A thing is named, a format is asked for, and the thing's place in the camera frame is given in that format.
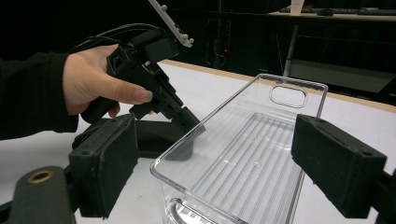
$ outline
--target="person's hand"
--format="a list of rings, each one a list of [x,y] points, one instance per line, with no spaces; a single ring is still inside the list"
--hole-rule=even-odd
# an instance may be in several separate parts
[[[117,45],[101,46],[70,54],[64,64],[64,100],[69,115],[82,113],[99,96],[117,102],[140,105],[151,101],[152,92],[106,73],[107,61]],[[117,116],[120,105],[108,111]]]

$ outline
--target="white tabletop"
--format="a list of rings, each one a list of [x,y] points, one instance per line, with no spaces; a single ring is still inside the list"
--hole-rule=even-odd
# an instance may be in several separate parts
[[[198,119],[203,119],[247,83],[167,63],[160,66],[170,77],[177,95]],[[129,108],[121,105],[120,113],[128,113]],[[396,168],[396,113],[327,97],[321,118],[387,155],[385,171],[389,174]],[[162,115],[144,119],[165,120]],[[0,142],[0,203],[12,200],[15,184],[22,175],[47,165],[67,166],[74,138],[88,127],[81,119],[76,133],[43,132]],[[139,159],[109,219],[85,218],[76,212],[77,223],[162,223],[155,178],[149,172],[152,161]],[[367,219],[344,218],[306,176],[293,223],[373,224],[375,218],[374,209]]]

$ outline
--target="transparent container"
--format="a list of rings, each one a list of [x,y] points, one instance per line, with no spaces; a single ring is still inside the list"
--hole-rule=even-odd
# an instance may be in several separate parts
[[[150,167],[163,223],[292,223],[304,172],[297,114],[320,116],[327,86],[260,74]]]

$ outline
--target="white cup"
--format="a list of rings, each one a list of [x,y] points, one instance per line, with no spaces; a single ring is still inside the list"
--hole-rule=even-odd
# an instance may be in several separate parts
[[[304,5],[304,0],[291,0],[290,15],[300,16],[303,5]]]

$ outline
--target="black sleeve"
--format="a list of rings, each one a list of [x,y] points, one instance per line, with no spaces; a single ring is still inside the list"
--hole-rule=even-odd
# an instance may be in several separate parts
[[[23,62],[0,60],[0,139],[76,131],[78,116],[67,115],[62,86],[67,56],[36,53]]]

